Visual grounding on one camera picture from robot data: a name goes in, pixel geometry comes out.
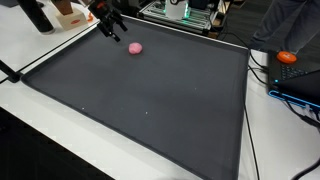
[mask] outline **black mat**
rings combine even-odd
[[[93,30],[23,82],[202,178],[237,179],[247,51],[125,24],[126,33],[115,26],[121,42]],[[129,55],[132,42],[140,55]]]

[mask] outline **device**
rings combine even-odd
[[[165,2],[153,1],[144,6],[138,13],[138,17],[147,21],[155,22],[176,29],[208,36],[212,28],[211,20],[216,13],[190,8],[188,18],[181,20],[170,19],[166,17]]]
[[[112,37],[119,42],[120,38],[113,32],[113,24],[118,24],[123,31],[127,31],[127,27],[122,22],[119,12],[112,8],[111,4],[107,4],[104,0],[79,0],[79,2],[88,7],[89,11],[100,20],[97,27],[106,37]]]
[[[166,0],[165,15],[169,19],[181,20],[189,15],[188,0]]]
[[[285,64],[277,52],[268,54],[268,94],[272,97],[306,107],[320,109],[320,63],[299,60]]]

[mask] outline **bottle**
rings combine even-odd
[[[47,35],[54,32],[54,28],[44,14],[36,0],[17,0],[22,10],[27,14],[32,23],[41,34]]]

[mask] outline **white table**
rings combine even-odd
[[[20,6],[7,8],[0,5],[0,60],[15,71],[97,22],[94,18],[88,25],[64,31],[55,17],[58,11],[55,6],[49,0],[40,1],[45,4],[42,10],[55,28],[53,34],[41,35]],[[82,5],[72,3],[72,6],[84,12],[86,16],[89,13]],[[6,77],[6,74],[0,72],[0,81]]]
[[[29,71],[80,36],[22,72]],[[259,62],[265,63],[266,54],[253,52],[253,55]],[[0,94],[0,106],[5,110],[115,179],[199,179],[173,162],[21,82],[0,84]],[[320,156],[319,132],[299,120],[282,102],[269,97],[265,87],[251,73],[248,76],[246,102],[262,180],[290,179]],[[239,180],[255,180],[246,121],[243,127]],[[320,169],[308,174],[305,179],[320,179]]]

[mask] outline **wire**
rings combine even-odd
[[[227,37],[228,31],[229,31],[229,27],[228,27],[228,21],[225,22],[225,31],[222,32],[221,34],[224,34],[224,37],[221,39],[221,41],[224,41],[224,39]]]
[[[246,104],[244,104],[244,112],[245,112],[245,114],[246,114],[246,119],[247,119],[247,127],[248,127],[250,142],[251,142],[250,144],[251,144],[251,149],[252,149],[254,164],[255,164],[255,167],[256,167],[257,180],[260,180],[260,173],[259,173],[259,168],[258,168],[256,151],[255,151],[255,149],[254,149],[254,144],[253,144],[253,139],[252,139],[252,134],[251,134],[251,129],[250,129],[250,123],[249,123],[249,116],[248,116],[248,111],[247,111]]]
[[[236,37],[246,48],[249,49],[249,46],[247,45],[247,43],[245,43],[239,36],[237,36],[236,34],[234,33],[230,33],[230,32],[226,32],[226,33],[222,33],[222,34],[230,34],[230,35],[233,35],[234,37]],[[251,52],[251,49],[249,49],[249,54],[250,54],[250,57],[252,58],[253,62],[255,64],[257,64],[259,67],[263,68],[263,69],[268,69],[266,66],[262,66],[261,64],[259,64],[256,59],[253,57],[252,55],[252,52]]]
[[[295,114],[297,115],[301,120],[303,120],[304,122],[306,122],[307,124],[311,125],[311,126],[314,126],[318,129],[320,129],[320,122],[317,121],[317,120],[314,120],[308,116],[305,116],[305,115],[302,115],[302,114],[299,114],[296,110],[294,110],[291,106],[291,104],[289,103],[288,99],[283,96],[283,94],[279,91],[280,95],[282,96],[282,98],[284,99],[284,101],[287,103],[289,109]]]
[[[265,74],[267,74],[268,73],[268,71],[266,71],[265,69],[262,69],[262,68],[255,68],[255,67],[251,67],[251,69],[253,69],[253,70],[259,70],[260,72],[262,72],[262,73],[265,73]]]
[[[316,119],[317,119],[318,121],[320,121],[320,117],[319,117],[320,109],[319,109],[319,108],[312,108],[312,111],[313,111],[314,114],[316,115]]]
[[[262,84],[268,85],[266,82],[262,81],[262,80],[259,78],[259,76],[256,74],[256,72],[252,69],[252,67],[251,67],[250,65],[248,65],[248,67],[249,67],[249,70],[251,70],[251,72],[252,72],[253,75],[257,78],[257,80],[258,80],[259,82],[261,82]]]
[[[318,161],[316,161],[314,164],[312,164],[310,167],[308,167],[307,169],[301,171],[300,173],[298,173],[297,175],[295,175],[292,180],[298,180],[300,179],[302,176],[310,173],[311,171],[315,170],[316,168],[318,168],[320,166],[320,158],[318,159]]]

